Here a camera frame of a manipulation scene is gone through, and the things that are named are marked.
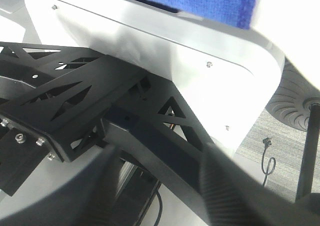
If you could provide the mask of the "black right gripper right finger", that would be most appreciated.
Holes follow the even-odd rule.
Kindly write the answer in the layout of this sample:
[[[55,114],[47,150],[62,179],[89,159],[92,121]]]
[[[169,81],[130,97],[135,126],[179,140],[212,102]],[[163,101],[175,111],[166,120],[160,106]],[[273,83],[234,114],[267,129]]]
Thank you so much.
[[[201,196],[212,226],[318,226],[319,215],[263,187],[213,142],[203,148]]]

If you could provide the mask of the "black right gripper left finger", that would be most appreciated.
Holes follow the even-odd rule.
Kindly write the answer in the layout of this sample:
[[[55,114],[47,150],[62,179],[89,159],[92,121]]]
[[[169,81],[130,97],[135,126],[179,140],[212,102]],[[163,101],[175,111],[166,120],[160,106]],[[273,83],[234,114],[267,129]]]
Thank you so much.
[[[1,219],[2,226],[108,226],[122,162],[113,145],[60,189]]]

